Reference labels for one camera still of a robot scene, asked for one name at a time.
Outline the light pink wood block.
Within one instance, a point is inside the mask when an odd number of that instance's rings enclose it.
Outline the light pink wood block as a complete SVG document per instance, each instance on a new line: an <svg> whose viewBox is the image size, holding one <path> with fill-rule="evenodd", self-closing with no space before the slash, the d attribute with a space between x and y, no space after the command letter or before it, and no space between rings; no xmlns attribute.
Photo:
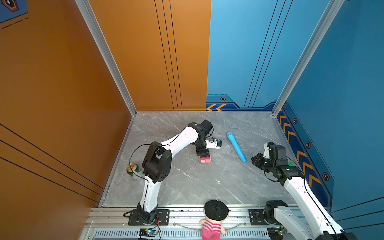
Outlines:
<svg viewBox="0 0 384 240"><path fill-rule="evenodd" d="M211 158L210 157L207 157L207 158L202 158L200 157L200 163L210 163L211 162Z"/></svg>

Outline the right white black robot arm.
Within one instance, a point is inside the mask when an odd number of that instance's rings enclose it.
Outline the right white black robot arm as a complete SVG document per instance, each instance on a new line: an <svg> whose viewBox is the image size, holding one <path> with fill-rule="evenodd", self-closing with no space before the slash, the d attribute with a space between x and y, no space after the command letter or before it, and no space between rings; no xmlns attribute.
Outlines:
<svg viewBox="0 0 384 240"><path fill-rule="evenodd" d="M281 200L268 201L264 218L268 224L280 224L297 240L355 240L326 211L312 192L301 168L289 165L284 146L273 142L264 145L264 153L252 157L252 164L265 174L271 173L273 182L280 183L292 196L306 222L300 220Z"/></svg>

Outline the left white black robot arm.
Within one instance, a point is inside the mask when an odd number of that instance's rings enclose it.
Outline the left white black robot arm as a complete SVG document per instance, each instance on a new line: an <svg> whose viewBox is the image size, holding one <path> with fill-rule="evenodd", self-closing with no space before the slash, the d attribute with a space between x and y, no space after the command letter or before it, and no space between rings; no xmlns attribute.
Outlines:
<svg viewBox="0 0 384 240"><path fill-rule="evenodd" d="M160 186L170 174L173 157L188 145L193 145L197 156L208 160L211 157L209 150L222 146L222 141L213 137L213 131L212 123L207 120L201 124L191 122L169 140L149 144L142 163L145 186L137 206L139 219L145 224L153 223L156 218Z"/></svg>

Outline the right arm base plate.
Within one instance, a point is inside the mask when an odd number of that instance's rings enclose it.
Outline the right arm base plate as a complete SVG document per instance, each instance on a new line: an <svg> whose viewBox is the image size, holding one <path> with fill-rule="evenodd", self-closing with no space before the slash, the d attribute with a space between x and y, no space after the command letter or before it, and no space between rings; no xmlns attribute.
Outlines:
<svg viewBox="0 0 384 240"><path fill-rule="evenodd" d="M266 225L264 209L249 209L249 218L252 226Z"/></svg>

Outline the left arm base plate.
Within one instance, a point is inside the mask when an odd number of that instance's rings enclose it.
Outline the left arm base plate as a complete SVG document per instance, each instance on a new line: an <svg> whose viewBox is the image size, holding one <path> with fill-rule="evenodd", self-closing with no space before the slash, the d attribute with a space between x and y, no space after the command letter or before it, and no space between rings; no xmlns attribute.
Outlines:
<svg viewBox="0 0 384 240"><path fill-rule="evenodd" d="M170 210L156 209L155 212L150 213L148 216L139 213L139 210L133 210L130 213L128 225L129 226L168 226L170 220Z"/></svg>

